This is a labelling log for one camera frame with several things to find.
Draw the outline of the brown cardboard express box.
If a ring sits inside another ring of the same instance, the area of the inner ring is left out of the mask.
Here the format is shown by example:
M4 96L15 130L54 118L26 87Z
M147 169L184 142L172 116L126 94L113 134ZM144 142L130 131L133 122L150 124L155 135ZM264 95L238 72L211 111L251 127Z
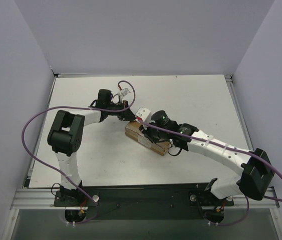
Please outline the brown cardboard express box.
M171 147L169 142L152 143L139 130L141 125L138 122L131 121L125 126L125 135L132 140L138 142L140 145L152 150L153 152L164 156Z

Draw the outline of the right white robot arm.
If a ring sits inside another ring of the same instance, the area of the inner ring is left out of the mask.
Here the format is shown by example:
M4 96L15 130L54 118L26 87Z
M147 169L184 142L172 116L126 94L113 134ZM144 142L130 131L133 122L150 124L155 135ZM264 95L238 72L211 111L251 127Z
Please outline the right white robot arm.
M245 195L256 201L263 199L274 176L267 166L270 161L265 151L228 145L188 123L178 124L163 110L152 114L144 109L137 114L137 119L143 121L141 131L152 143L170 142L181 151L201 154L232 170L235 175L214 178L206 187L216 198Z

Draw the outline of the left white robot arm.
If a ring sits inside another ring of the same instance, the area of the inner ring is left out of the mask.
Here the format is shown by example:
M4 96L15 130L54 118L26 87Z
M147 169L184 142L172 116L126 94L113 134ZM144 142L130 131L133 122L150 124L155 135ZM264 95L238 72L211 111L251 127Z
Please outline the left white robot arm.
M59 110L48 134L48 145L58 159L61 175L60 194L73 206L83 201L83 193L77 189L82 187L78 173L77 151L83 138L85 126L100 123L108 116L116 116L121 121L133 121L135 115L128 108L129 104L123 97L130 91L120 89L117 93L118 102L113 102L113 94L108 89L101 89L98 98L88 110L65 111Z

